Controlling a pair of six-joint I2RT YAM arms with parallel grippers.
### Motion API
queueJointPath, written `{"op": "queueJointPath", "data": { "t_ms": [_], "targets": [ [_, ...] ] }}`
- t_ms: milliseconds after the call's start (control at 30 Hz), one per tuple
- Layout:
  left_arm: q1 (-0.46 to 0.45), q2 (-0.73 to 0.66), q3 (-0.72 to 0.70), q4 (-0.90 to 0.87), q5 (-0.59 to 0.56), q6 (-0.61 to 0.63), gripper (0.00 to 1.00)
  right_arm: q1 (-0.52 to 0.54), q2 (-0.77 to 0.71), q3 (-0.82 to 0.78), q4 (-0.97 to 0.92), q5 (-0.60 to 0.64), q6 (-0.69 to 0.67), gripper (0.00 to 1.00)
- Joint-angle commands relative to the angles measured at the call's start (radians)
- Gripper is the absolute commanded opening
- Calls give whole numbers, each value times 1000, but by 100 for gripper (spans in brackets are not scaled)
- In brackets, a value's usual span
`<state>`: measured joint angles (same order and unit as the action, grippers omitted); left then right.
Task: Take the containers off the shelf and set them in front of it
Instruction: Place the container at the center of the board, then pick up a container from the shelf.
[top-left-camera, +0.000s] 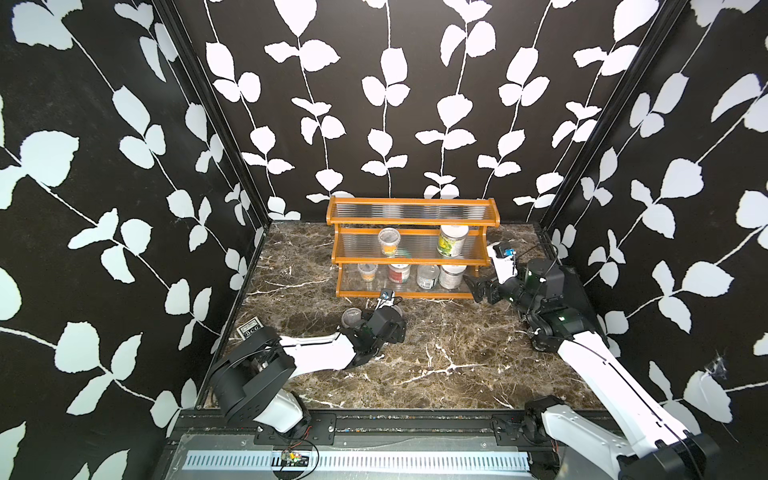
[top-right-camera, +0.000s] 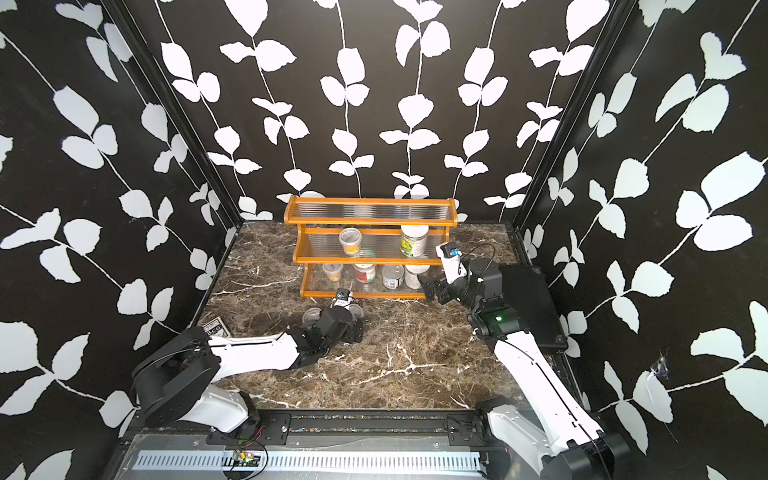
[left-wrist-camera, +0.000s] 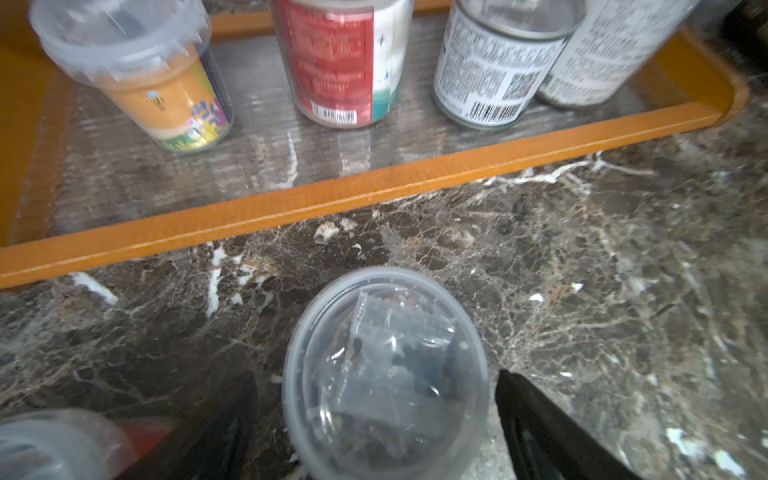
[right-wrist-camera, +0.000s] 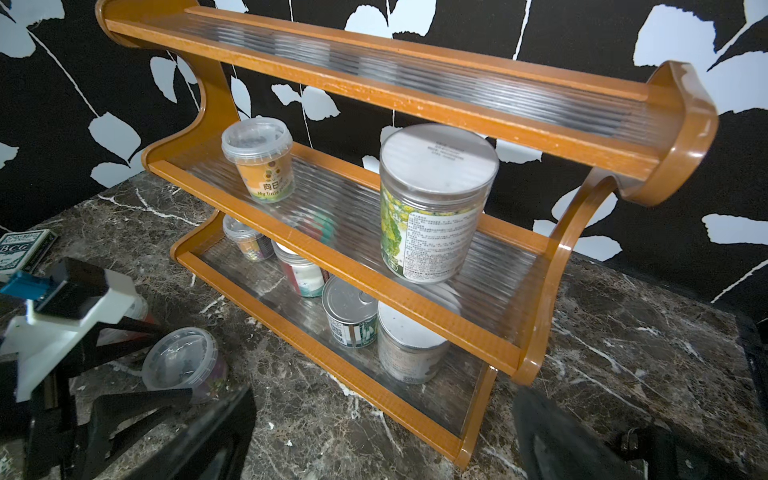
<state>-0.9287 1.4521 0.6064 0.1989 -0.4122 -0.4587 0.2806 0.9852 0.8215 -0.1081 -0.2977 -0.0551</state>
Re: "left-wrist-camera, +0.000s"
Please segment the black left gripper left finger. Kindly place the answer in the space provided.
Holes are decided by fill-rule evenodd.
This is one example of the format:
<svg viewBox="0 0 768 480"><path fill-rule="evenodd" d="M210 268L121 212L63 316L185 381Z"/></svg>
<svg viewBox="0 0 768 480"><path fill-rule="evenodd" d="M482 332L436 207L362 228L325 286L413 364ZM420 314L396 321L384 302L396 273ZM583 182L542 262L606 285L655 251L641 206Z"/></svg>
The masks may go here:
<svg viewBox="0 0 768 480"><path fill-rule="evenodd" d="M258 414L254 376L223 384L121 479L238 479Z"/></svg>

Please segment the clear seed jar dark contents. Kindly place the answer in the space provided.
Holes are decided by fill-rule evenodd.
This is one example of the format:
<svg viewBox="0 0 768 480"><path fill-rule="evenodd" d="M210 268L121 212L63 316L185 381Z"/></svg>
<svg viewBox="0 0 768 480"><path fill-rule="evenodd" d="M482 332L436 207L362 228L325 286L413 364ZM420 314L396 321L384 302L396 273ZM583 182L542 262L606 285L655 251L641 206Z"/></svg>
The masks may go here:
<svg viewBox="0 0 768 480"><path fill-rule="evenodd" d="M1 422L1 477L114 479L176 425L170 417L110 420L77 408L14 416Z"/></svg>

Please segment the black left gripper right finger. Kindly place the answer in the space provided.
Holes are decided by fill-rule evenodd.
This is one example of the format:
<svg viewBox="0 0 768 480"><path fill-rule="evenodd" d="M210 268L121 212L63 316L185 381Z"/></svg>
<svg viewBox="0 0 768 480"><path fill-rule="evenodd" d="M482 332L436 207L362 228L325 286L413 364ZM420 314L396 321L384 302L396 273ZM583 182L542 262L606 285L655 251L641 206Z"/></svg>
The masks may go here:
<svg viewBox="0 0 768 480"><path fill-rule="evenodd" d="M640 479L524 376L500 371L495 402L518 479Z"/></svg>

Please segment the small seed jar orange label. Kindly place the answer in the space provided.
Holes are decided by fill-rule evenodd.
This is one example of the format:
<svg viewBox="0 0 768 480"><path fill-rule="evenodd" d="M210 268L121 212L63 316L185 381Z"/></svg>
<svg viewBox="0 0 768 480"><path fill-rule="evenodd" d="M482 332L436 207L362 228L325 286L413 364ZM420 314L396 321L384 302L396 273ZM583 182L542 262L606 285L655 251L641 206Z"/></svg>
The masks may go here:
<svg viewBox="0 0 768 480"><path fill-rule="evenodd" d="M200 1L34 1L29 20L69 77L104 93L151 139L196 152L232 127Z"/></svg>

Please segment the clear seed jar orange contents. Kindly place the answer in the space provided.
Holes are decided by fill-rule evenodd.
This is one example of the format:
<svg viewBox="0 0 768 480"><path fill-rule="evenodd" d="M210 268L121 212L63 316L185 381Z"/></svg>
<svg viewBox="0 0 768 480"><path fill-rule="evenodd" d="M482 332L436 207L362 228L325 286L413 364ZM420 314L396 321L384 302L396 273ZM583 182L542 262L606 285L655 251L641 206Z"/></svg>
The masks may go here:
<svg viewBox="0 0 768 480"><path fill-rule="evenodd" d="M472 319L442 285L362 268L303 312L282 403L314 479L458 479L485 431L488 364Z"/></svg>

